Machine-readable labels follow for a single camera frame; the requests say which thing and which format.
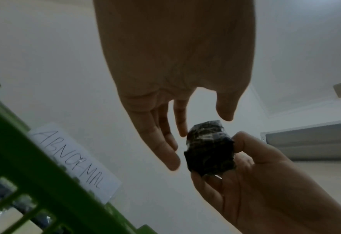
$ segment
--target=hand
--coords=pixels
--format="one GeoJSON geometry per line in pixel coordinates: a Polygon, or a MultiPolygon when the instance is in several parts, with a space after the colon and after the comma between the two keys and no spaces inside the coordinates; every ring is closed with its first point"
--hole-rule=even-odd
{"type": "Polygon", "coordinates": [[[222,179],[191,174],[227,221],[244,234],[341,233],[341,206],[314,180],[278,149],[244,132],[233,139],[236,170],[222,179]]]}
{"type": "Polygon", "coordinates": [[[253,0],[95,0],[101,45],[120,100],[143,141],[176,170],[186,106],[197,87],[217,93],[227,121],[250,82],[255,44],[253,0]]]}

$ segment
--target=paper label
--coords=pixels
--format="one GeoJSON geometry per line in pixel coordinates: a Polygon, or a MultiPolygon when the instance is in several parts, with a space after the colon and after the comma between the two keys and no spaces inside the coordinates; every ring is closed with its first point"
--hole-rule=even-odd
{"type": "Polygon", "coordinates": [[[31,139],[72,178],[106,204],[121,182],[80,144],[54,123],[29,131],[31,139]]]}

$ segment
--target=left hand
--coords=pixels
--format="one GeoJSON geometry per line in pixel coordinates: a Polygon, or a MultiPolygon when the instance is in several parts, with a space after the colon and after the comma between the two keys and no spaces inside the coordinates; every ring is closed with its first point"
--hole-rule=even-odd
{"type": "Polygon", "coordinates": [[[227,121],[250,82],[253,0],[94,0],[103,52],[120,100],[143,141],[170,170],[179,167],[167,118],[187,135],[186,106],[197,87],[217,92],[227,121]]]}

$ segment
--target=black stone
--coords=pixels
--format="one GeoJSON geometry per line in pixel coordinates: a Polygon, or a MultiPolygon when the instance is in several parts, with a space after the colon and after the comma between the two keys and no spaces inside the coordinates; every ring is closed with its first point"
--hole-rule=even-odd
{"type": "Polygon", "coordinates": [[[234,169],[233,140],[219,120],[193,126],[187,134],[187,167],[201,176],[234,169]]]}

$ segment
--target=green plastic crate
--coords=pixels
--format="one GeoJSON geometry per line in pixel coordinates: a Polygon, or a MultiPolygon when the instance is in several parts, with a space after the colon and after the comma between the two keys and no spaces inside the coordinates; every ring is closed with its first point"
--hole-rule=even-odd
{"type": "Polygon", "coordinates": [[[112,205],[103,206],[92,198],[27,137],[27,130],[0,102],[0,178],[17,187],[0,201],[0,209],[22,195],[37,204],[2,234],[13,233],[40,211],[54,218],[43,234],[61,226],[75,234],[156,234],[147,225],[135,229],[112,205]]]}

